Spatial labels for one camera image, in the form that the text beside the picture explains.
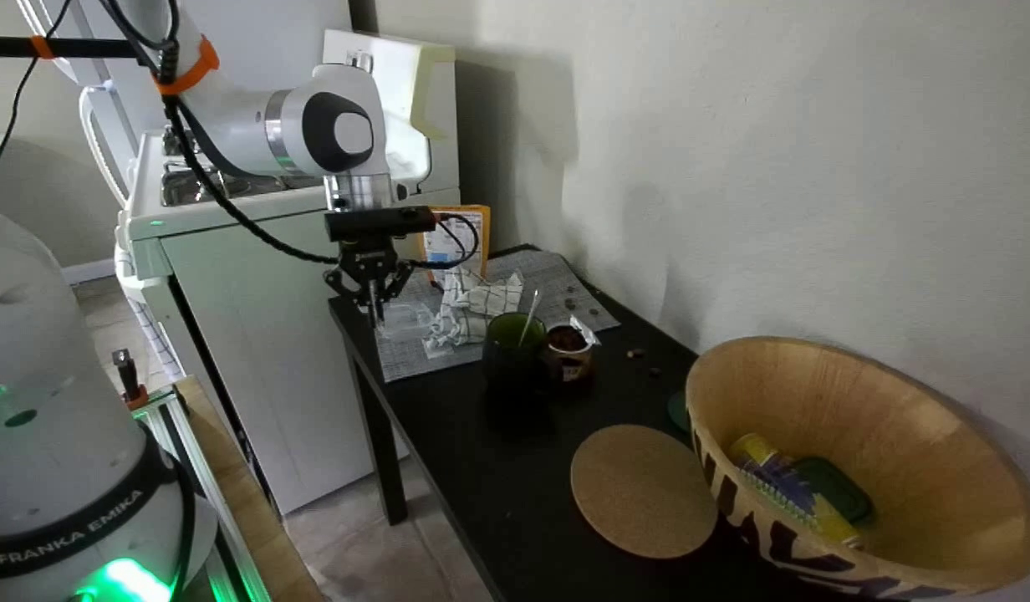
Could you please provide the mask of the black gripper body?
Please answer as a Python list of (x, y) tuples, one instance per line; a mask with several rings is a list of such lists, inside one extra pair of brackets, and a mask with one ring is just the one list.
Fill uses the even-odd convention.
[(339, 267), (324, 281), (353, 299), (396, 299), (412, 274), (412, 265), (388, 238), (341, 242)]

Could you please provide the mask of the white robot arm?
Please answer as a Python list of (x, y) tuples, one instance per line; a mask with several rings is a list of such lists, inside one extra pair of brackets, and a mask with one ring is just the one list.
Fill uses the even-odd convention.
[[(358, 63), (324, 63), (301, 87), (251, 90), (221, 72), (211, 37), (177, 0), (98, 0), (159, 87), (183, 159), (216, 200), (263, 243), (327, 265), (327, 285), (374, 322), (415, 270), (396, 242), (433, 231), (428, 206), (402, 206), (384, 157), (388, 128), (374, 78)], [(324, 176), (324, 231), (336, 255), (285, 243), (228, 200), (205, 170), (247, 176)]]

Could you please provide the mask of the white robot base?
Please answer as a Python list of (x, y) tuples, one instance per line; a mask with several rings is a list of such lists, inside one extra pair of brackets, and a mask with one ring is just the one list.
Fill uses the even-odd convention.
[(183, 602), (216, 527), (107, 380), (53, 255), (0, 214), (0, 602)]

